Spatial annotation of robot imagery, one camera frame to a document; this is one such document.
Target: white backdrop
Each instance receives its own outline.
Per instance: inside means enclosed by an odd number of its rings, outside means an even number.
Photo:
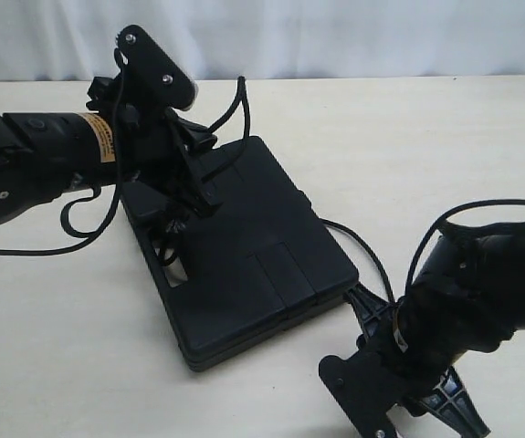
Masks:
[[[525,74],[525,1],[0,0],[0,79],[111,75],[132,23],[195,78]]]

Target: label sticker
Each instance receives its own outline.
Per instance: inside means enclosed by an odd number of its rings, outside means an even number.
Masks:
[[[83,112],[78,115],[90,125],[94,134],[96,134],[98,146],[100,147],[100,161],[115,162],[116,155],[114,155],[114,142],[110,125],[98,114]]]

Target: white table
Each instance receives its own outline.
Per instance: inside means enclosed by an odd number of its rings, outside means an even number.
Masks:
[[[86,83],[0,83],[0,111],[83,111]],[[207,123],[234,94],[204,82],[189,117]],[[248,82],[262,136],[316,211],[358,231],[396,293],[425,229],[474,199],[525,197],[525,78],[390,78]],[[239,113],[222,140],[239,137]],[[77,208],[93,228],[111,191]],[[0,246],[69,243],[67,197],[0,227]],[[525,219],[493,208],[459,222]],[[377,275],[337,235],[365,283]],[[0,258],[0,437],[344,438],[351,424],[317,375],[322,357],[354,352],[342,306],[214,369],[193,374],[120,211],[90,248],[61,257]],[[457,368],[496,437],[525,436],[525,332]],[[430,417],[393,412],[404,437],[449,437]]]

